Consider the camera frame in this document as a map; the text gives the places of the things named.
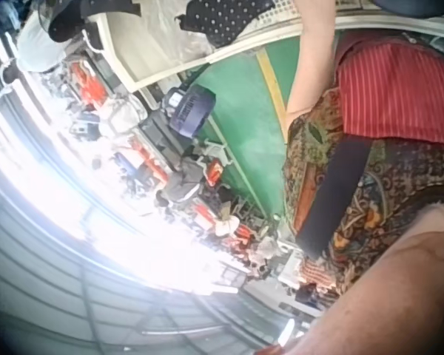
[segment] red object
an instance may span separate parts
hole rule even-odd
[[[214,187],[217,182],[221,179],[223,173],[223,165],[217,158],[213,159],[209,166],[207,167],[207,184]]]
[[[337,51],[344,132],[444,143],[444,56],[407,35],[378,36]]]
[[[303,257],[299,272],[301,277],[306,279],[306,283],[315,283],[323,288],[331,288],[335,284],[333,278],[326,275],[323,269],[307,257]]]
[[[196,212],[197,212],[202,218],[204,218],[204,219],[207,220],[209,223],[211,223],[213,226],[215,225],[214,217],[212,216],[210,210],[209,210],[206,206],[204,206],[204,205],[198,203],[197,205],[195,205],[195,211],[196,211]]]
[[[155,159],[152,158],[151,154],[143,148],[140,143],[132,139],[130,141],[132,148],[138,152],[138,154],[143,158],[144,164],[148,166],[153,174],[155,174],[156,178],[159,179],[163,183],[168,182],[168,174],[155,163]]]
[[[247,226],[240,224],[237,230],[235,231],[235,234],[242,239],[249,240],[250,235],[252,235],[252,231],[250,231],[250,229]]]
[[[82,101],[86,104],[101,107],[107,99],[107,91],[105,91],[102,84],[97,78],[83,70],[80,63],[72,63],[71,70],[81,87]]]

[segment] patterned fabric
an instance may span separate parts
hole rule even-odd
[[[404,33],[351,51],[337,70],[345,133],[444,143],[443,55]]]
[[[285,203],[294,232],[302,226],[342,134],[338,88],[327,91],[289,129]],[[316,264],[334,275],[337,291],[344,293],[422,208],[436,202],[444,203],[444,144],[376,140],[350,207]]]
[[[178,17],[182,30],[204,33],[216,48],[231,44],[245,27],[275,7],[272,0],[192,0]]]

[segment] white shirt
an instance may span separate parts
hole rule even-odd
[[[18,35],[16,63],[22,72],[45,72],[61,63],[69,41],[54,42],[39,23],[38,12],[31,14]]]

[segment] red striped fabric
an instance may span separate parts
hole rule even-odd
[[[444,58],[433,50],[378,42],[347,55],[337,79],[345,133],[444,143]]]
[[[332,288],[335,286],[334,279],[327,275],[322,268],[317,266],[308,257],[304,257],[299,268],[300,276],[306,283],[315,283],[317,287]]]

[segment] black strap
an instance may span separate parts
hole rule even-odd
[[[337,145],[296,243],[316,260],[327,248],[350,205],[369,159],[372,140],[346,135]]]

